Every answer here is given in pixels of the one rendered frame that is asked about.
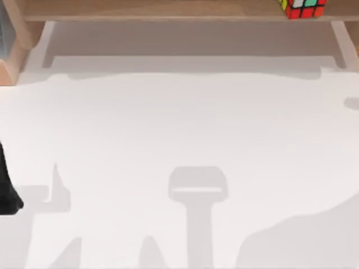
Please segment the wooden shelf unit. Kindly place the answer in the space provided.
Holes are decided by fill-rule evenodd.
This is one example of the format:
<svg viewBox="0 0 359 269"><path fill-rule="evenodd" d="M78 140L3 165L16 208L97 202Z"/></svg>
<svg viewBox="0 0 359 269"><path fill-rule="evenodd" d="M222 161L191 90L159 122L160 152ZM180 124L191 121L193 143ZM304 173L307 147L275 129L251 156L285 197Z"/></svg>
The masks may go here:
<svg viewBox="0 0 359 269"><path fill-rule="evenodd" d="M48 21L285 21L277 0L31 0L31 22ZM359 0L328 0L318 18L343 21L359 55Z"/></svg>

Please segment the multicoloured puzzle cube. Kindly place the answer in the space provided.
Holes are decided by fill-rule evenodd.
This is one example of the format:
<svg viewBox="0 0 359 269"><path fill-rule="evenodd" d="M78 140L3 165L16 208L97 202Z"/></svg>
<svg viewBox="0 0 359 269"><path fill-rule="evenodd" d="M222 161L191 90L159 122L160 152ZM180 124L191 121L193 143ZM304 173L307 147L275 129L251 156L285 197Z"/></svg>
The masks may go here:
<svg viewBox="0 0 359 269"><path fill-rule="evenodd" d="M324 13L328 0L277 0L290 20L318 18Z"/></svg>

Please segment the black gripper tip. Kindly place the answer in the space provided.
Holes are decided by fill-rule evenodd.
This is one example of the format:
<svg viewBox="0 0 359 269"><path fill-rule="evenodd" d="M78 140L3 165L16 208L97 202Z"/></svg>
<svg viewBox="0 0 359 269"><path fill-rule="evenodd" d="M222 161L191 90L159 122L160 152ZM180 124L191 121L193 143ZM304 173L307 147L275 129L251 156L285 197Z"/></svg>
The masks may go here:
<svg viewBox="0 0 359 269"><path fill-rule="evenodd" d="M12 185L3 146L0 143L0 215L14 215L23 207L24 202Z"/></svg>

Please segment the wooden cupboard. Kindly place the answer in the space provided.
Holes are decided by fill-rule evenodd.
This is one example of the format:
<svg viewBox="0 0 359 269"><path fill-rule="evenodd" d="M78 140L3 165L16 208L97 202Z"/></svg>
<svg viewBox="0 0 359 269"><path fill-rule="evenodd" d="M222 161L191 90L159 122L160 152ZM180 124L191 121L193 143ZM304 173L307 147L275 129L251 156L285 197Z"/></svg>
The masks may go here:
<svg viewBox="0 0 359 269"><path fill-rule="evenodd" d="M0 0L0 86L13 86L27 54L40 40L44 22L31 22L26 9L31 0Z"/></svg>

